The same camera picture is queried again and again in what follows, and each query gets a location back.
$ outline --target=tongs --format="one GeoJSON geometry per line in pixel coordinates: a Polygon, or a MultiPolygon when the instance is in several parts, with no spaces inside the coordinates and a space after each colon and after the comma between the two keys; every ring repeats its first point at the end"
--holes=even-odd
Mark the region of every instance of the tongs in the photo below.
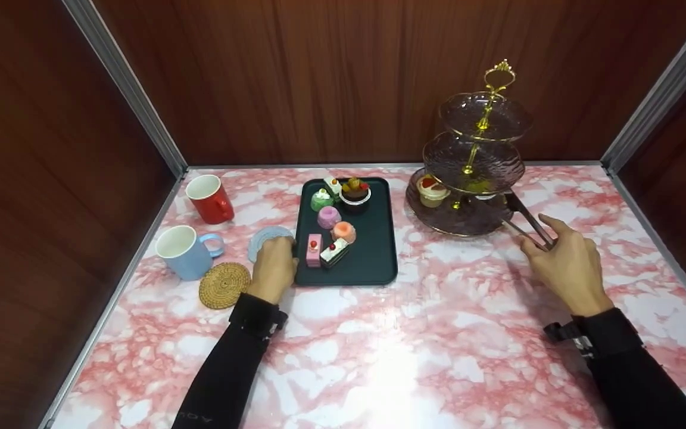
{"type": "Polygon", "coordinates": [[[501,222],[503,222],[504,225],[506,225],[506,227],[515,230],[515,232],[517,232],[518,234],[526,236],[529,239],[531,239],[531,241],[533,241],[536,247],[538,247],[540,250],[544,250],[545,252],[552,250],[552,248],[555,247],[555,243],[557,243],[557,239],[550,237],[550,234],[548,234],[547,231],[545,231],[544,228],[541,226],[541,223],[539,223],[539,221],[536,220],[536,218],[533,217],[533,215],[531,215],[531,212],[529,212],[528,209],[526,209],[526,206],[523,205],[523,201],[521,201],[520,198],[518,198],[517,195],[515,195],[515,192],[510,191],[505,193],[504,198],[507,200],[507,208],[510,209],[511,212],[518,212],[521,215],[523,215],[523,217],[526,218],[528,223],[531,224],[531,227],[534,228],[534,231],[536,231],[536,233],[539,234],[539,237],[541,237],[541,239],[544,241],[544,244],[541,244],[538,241],[534,240],[533,238],[531,238],[530,235],[528,235],[528,233],[526,233],[526,231],[523,231],[522,229],[520,229],[520,227],[518,227],[512,222],[508,222],[503,217],[499,217],[501,222]]]}

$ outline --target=metal frame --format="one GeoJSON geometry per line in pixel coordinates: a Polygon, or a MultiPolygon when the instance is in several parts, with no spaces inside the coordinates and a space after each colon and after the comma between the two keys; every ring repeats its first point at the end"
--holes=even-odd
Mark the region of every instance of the metal frame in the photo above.
{"type": "Polygon", "coordinates": [[[107,319],[110,317],[113,310],[115,309],[115,306],[118,303],[118,299],[120,298],[120,294],[122,294],[123,290],[126,289],[126,285],[131,280],[131,277],[134,274],[134,271],[136,270],[136,266],[139,264],[139,261],[141,261],[144,257],[145,252],[147,251],[147,247],[149,247],[150,242],[152,242],[153,237],[155,237],[155,232],[158,231],[161,222],[163,222],[163,218],[166,216],[166,212],[168,212],[169,207],[171,207],[171,204],[174,203],[174,198],[176,198],[177,193],[179,193],[179,190],[182,187],[182,182],[183,176],[177,179],[174,182],[174,185],[171,187],[171,191],[169,191],[169,195],[166,197],[166,200],[160,207],[158,215],[156,215],[155,219],[152,221],[149,228],[147,228],[147,232],[145,233],[142,242],[139,243],[139,247],[137,247],[134,256],[131,258],[131,261],[129,261],[129,265],[126,266],[126,271],[123,272],[123,276],[120,278],[115,288],[115,291],[113,292],[113,295],[110,298],[110,301],[107,302],[107,305],[103,310],[102,315],[100,316],[99,320],[97,320],[97,324],[95,324],[95,328],[92,330],[92,333],[86,340],[84,348],[81,350],[81,353],[79,353],[78,357],[76,358],[76,361],[74,362],[73,367],[71,367],[70,372],[68,372],[68,375],[66,375],[63,385],[60,387],[60,390],[57,391],[57,395],[55,396],[54,401],[52,401],[52,405],[50,405],[49,409],[47,409],[46,415],[44,415],[44,418],[38,427],[49,429],[49,427],[52,426],[52,423],[54,423],[54,418],[57,415],[57,412],[59,412],[60,407],[63,406],[63,402],[65,401],[65,398],[70,392],[70,390],[73,388],[73,384],[76,382],[76,378],[78,378],[79,373],[81,373],[81,370],[84,369],[86,359],[88,358],[89,354],[92,353],[93,347],[95,347],[95,343],[97,342],[100,333],[104,329],[105,323],[107,323],[107,319]]]}
{"type": "MultiPolygon", "coordinates": [[[[526,166],[601,166],[600,161],[525,161],[526,166]]],[[[287,169],[287,168],[420,168],[423,163],[333,163],[333,164],[261,164],[261,165],[229,165],[229,166],[189,166],[190,169],[287,169]]]]}
{"type": "Polygon", "coordinates": [[[174,139],[152,106],[149,97],[142,89],[131,65],[126,61],[115,38],[107,29],[92,0],[63,0],[76,25],[84,33],[92,49],[101,60],[107,73],[113,78],[121,94],[125,97],[137,119],[149,135],[152,143],[166,160],[171,172],[179,178],[187,171],[187,161],[179,152],[174,139]]]}
{"type": "Polygon", "coordinates": [[[604,165],[613,172],[621,170],[685,91],[686,41],[602,155],[604,165]]]}
{"type": "Polygon", "coordinates": [[[686,289],[686,273],[681,268],[676,258],[674,258],[674,255],[672,255],[669,248],[667,248],[664,242],[661,240],[661,237],[658,235],[655,228],[653,228],[653,225],[650,225],[650,221],[642,212],[642,209],[640,209],[639,204],[637,204],[637,202],[634,201],[634,198],[632,198],[631,193],[629,193],[629,190],[626,189],[626,187],[623,185],[623,182],[621,182],[621,179],[619,179],[618,176],[612,174],[607,169],[605,169],[605,172],[607,173],[607,176],[610,177],[610,180],[612,180],[613,185],[618,190],[618,193],[621,195],[621,198],[623,198],[623,200],[626,201],[626,205],[629,206],[629,209],[631,209],[632,212],[634,212],[634,215],[637,217],[637,220],[639,220],[640,225],[642,225],[642,228],[645,228],[645,231],[647,232],[648,236],[650,236],[650,239],[653,240],[656,247],[658,247],[661,256],[663,256],[667,263],[669,263],[669,266],[672,267],[672,270],[674,271],[674,274],[676,274],[676,276],[678,277],[681,285],[684,286],[684,288],[686,289]]]}

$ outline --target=red mug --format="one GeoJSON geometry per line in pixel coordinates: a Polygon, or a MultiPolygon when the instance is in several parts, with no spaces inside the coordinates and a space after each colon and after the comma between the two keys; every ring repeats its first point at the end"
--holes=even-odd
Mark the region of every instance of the red mug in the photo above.
{"type": "Polygon", "coordinates": [[[206,223],[215,225],[235,217],[235,209],[218,176],[204,174],[195,178],[185,192],[206,223]]]}

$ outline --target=pink cake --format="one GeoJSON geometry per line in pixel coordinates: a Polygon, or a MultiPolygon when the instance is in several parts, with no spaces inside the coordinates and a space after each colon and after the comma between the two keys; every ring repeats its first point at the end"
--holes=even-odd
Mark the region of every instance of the pink cake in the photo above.
{"type": "Polygon", "coordinates": [[[322,207],[316,217],[316,222],[319,226],[326,230],[331,230],[336,223],[341,221],[341,214],[338,209],[332,206],[322,207]]]}
{"type": "Polygon", "coordinates": [[[310,268],[318,268],[322,266],[319,261],[319,249],[322,247],[321,234],[309,234],[308,246],[305,248],[305,265],[310,268]]]}

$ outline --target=round coaster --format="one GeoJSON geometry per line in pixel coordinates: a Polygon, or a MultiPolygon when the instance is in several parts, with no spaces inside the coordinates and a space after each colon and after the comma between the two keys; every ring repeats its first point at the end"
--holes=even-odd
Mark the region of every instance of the round coaster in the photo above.
{"type": "Polygon", "coordinates": [[[228,309],[236,304],[240,293],[250,284],[250,272],[242,264],[220,263],[202,277],[198,295],[209,309],[228,309]]]}
{"type": "Polygon", "coordinates": [[[266,227],[258,231],[253,238],[250,239],[250,243],[248,243],[248,260],[251,261],[251,263],[255,263],[256,258],[258,258],[258,251],[261,250],[261,246],[264,245],[264,242],[276,237],[294,238],[294,235],[288,228],[277,226],[266,227]]]}

